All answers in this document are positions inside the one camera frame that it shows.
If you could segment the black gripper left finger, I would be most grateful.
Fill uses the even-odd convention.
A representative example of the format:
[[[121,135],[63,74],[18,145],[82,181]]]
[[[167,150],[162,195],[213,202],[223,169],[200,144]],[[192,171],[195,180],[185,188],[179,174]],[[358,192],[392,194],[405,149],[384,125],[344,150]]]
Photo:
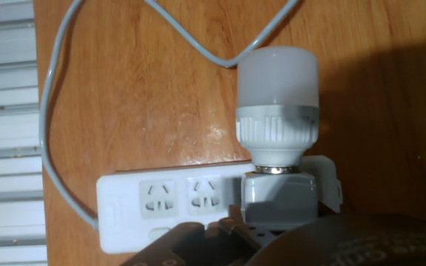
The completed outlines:
[[[122,266],[246,265],[277,237],[275,232],[243,221],[240,206],[207,226],[184,222],[175,226]]]

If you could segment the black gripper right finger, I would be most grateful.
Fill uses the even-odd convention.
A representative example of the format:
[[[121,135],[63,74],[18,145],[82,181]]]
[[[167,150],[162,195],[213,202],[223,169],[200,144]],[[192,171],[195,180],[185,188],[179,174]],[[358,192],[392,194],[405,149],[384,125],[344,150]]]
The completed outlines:
[[[323,202],[318,202],[318,215],[319,216],[331,216],[336,215],[337,213],[329,208],[326,204]]]

